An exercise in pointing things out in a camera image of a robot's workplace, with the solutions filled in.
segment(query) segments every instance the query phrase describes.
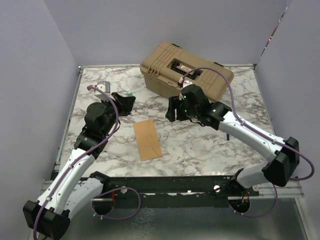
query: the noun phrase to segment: marble surface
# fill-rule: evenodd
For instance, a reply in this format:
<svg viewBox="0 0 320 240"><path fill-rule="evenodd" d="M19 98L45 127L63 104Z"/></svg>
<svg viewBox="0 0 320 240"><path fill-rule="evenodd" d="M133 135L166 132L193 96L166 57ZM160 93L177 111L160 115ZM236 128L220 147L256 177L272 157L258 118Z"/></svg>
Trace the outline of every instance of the marble surface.
<svg viewBox="0 0 320 240"><path fill-rule="evenodd" d="M231 83L235 105L240 116L260 128L272 132L252 67L229 67L234 72ZM111 177L228 175L263 161L253 149L210 127L189 121L169 122L165 118L168 100L146 89L137 66L85 68L77 94L70 127L61 156L63 166L85 125L88 105L98 99L86 87L98 81L111 82L111 91L126 94L130 89L136 102L131 115L121 117L121 128L110 139L96 162L84 177L100 171ZM231 105L228 91L221 100ZM153 119L163 153L162 157L140 161L133 123Z"/></svg>

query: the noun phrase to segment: plastic toolbox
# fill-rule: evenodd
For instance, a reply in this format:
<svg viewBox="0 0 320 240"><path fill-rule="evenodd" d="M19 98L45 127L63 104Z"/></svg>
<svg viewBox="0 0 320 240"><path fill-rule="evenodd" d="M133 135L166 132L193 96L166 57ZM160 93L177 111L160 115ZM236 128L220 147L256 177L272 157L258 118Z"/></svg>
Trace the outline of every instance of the plastic toolbox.
<svg viewBox="0 0 320 240"><path fill-rule="evenodd" d="M141 64L146 88L166 98L178 96L177 82L181 76L193 68L212 67L225 75L229 82L234 73L223 65L202 59L183 50L180 46L162 42ZM216 72L201 69L189 75L193 83L200 86L213 102L219 101L228 85Z"/></svg>

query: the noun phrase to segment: white wall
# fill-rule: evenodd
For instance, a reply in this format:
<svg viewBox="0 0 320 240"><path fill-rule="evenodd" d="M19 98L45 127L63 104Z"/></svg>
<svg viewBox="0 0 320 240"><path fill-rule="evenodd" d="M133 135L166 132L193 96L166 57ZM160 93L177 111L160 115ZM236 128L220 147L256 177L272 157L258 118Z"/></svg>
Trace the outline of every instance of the white wall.
<svg viewBox="0 0 320 240"><path fill-rule="evenodd" d="M286 0L44 0L80 65L139 64L167 41L223 64L254 64Z"/></svg>
<svg viewBox="0 0 320 240"><path fill-rule="evenodd" d="M78 67L42 0L0 7L0 238L23 240L27 200L50 176Z"/></svg>
<svg viewBox="0 0 320 240"><path fill-rule="evenodd" d="M294 0L256 73L276 133L297 138L301 152L314 162L314 177L301 184L320 237L319 13L319 0ZM303 159L298 173L310 173Z"/></svg>

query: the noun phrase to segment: brown envelope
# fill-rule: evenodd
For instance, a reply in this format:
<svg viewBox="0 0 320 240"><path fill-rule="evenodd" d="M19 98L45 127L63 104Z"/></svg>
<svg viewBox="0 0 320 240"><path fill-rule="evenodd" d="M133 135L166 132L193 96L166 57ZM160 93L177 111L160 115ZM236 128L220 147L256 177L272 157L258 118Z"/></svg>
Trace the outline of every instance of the brown envelope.
<svg viewBox="0 0 320 240"><path fill-rule="evenodd" d="M141 161L162 156L155 124L152 119L135 122L133 129Z"/></svg>

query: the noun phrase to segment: toolbox lid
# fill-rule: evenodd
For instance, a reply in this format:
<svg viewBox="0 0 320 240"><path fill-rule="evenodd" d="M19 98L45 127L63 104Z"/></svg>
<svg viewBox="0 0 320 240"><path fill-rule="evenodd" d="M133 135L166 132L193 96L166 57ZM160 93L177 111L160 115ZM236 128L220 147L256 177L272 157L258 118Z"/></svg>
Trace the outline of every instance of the toolbox lid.
<svg viewBox="0 0 320 240"><path fill-rule="evenodd" d="M199 56L183 50L180 46L162 42L140 65L142 74L154 77L164 85L176 88L179 78L193 68L210 67L218 70L227 77L229 82L234 78L234 73L224 66L207 61ZM228 85L216 72L201 69L191 74L192 82L202 88L211 101L221 99Z"/></svg>

